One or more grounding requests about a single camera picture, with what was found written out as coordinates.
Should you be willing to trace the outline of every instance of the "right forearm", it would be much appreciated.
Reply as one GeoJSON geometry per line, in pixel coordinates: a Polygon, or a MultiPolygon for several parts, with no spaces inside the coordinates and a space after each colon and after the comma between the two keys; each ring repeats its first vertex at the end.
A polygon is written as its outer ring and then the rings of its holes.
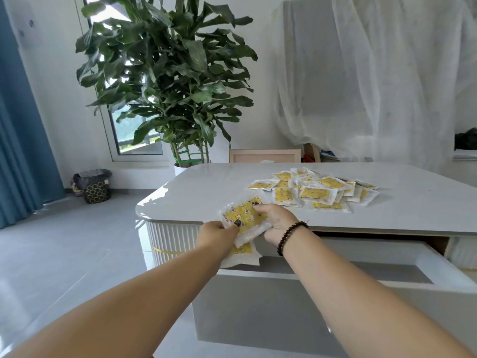
{"type": "Polygon", "coordinates": [[[305,228],[283,255],[352,357],[471,357],[456,340],[305,228]]]}

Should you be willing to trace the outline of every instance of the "left hand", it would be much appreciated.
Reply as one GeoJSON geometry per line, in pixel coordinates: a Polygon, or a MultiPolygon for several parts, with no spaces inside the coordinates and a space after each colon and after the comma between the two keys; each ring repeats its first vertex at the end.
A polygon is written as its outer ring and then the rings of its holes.
{"type": "Polygon", "coordinates": [[[200,227],[196,246],[210,249],[214,257],[222,261],[232,251],[238,233],[237,225],[224,228],[220,221],[207,222],[200,227]]]}

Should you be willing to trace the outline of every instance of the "white coffee table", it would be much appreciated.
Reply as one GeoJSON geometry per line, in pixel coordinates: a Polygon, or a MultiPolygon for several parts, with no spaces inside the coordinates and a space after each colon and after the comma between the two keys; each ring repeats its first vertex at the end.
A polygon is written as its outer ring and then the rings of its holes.
{"type": "MultiPolygon", "coordinates": [[[[349,233],[477,237],[477,188],[395,164],[209,164],[189,168],[137,207],[146,221],[155,265],[195,245],[203,222],[240,198],[248,183],[271,173],[308,167],[382,187],[352,214],[291,209],[315,231],[347,233],[326,239],[343,257],[429,314],[477,353],[477,284],[421,242],[362,240],[349,233]]],[[[283,258],[262,238],[259,268],[220,270],[193,303],[201,340],[345,356],[283,258]],[[283,336],[284,327],[293,333],[283,336]]]]}

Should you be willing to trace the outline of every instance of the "left forearm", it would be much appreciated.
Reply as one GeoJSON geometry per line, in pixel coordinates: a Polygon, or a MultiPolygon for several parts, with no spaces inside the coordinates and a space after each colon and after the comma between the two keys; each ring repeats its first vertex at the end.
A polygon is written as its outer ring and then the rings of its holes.
{"type": "Polygon", "coordinates": [[[207,248],[185,253],[75,308],[11,356],[149,358],[219,265],[207,248]]]}

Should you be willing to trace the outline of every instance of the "glossy tabletop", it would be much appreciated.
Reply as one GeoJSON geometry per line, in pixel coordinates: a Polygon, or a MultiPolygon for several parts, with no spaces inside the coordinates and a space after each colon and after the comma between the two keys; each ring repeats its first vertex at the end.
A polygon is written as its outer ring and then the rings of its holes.
{"type": "Polygon", "coordinates": [[[249,183],[290,168],[360,179],[381,187],[367,207],[353,213],[290,210],[323,230],[386,230],[437,235],[477,234],[477,188],[419,168],[386,163],[206,164],[188,168],[142,200],[137,215],[150,222],[201,223],[219,220],[219,211],[240,200],[249,183]]]}

